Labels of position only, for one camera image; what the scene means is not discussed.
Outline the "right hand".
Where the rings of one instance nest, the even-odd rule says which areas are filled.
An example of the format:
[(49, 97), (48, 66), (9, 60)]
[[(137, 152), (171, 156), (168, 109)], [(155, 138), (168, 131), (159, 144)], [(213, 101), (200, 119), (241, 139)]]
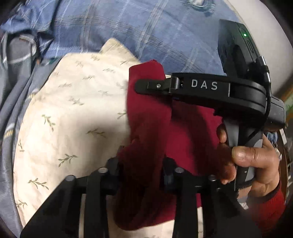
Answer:
[(254, 167), (255, 180), (251, 187), (239, 192), (239, 196), (264, 197), (272, 192), (279, 184), (279, 157), (275, 148), (263, 135), (261, 148), (237, 146), (230, 148), (226, 145), (227, 134), (225, 125), (216, 129), (219, 144), (216, 150), (216, 172), (222, 184), (227, 184), (236, 178), (236, 167)]

